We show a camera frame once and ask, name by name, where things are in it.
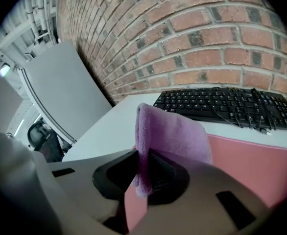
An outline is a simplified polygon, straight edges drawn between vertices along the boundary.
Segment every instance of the white desk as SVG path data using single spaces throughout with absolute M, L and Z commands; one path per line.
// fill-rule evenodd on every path
M 136 108 L 144 102 L 152 105 L 157 94 L 130 95 L 95 123 L 67 152 L 63 161 L 81 160 L 130 149 L 135 144 Z M 200 123 L 208 134 L 287 148 L 287 131 L 271 131 L 272 136 L 256 130 L 223 124 Z

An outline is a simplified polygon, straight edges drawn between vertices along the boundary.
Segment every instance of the purple microfiber cloth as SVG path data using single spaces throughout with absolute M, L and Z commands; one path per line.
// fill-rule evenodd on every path
M 139 166 L 132 185 L 140 197 L 152 193 L 148 173 L 149 149 L 212 164 L 207 134 L 197 121 L 142 103 L 137 108 L 135 132 Z

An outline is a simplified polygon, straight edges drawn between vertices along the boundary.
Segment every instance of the black chair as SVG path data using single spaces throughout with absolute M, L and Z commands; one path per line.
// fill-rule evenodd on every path
M 35 122 L 27 133 L 27 138 L 35 151 L 42 153 L 47 163 L 61 162 L 64 153 L 60 146 L 57 134 L 53 130 L 47 130 L 43 122 Z

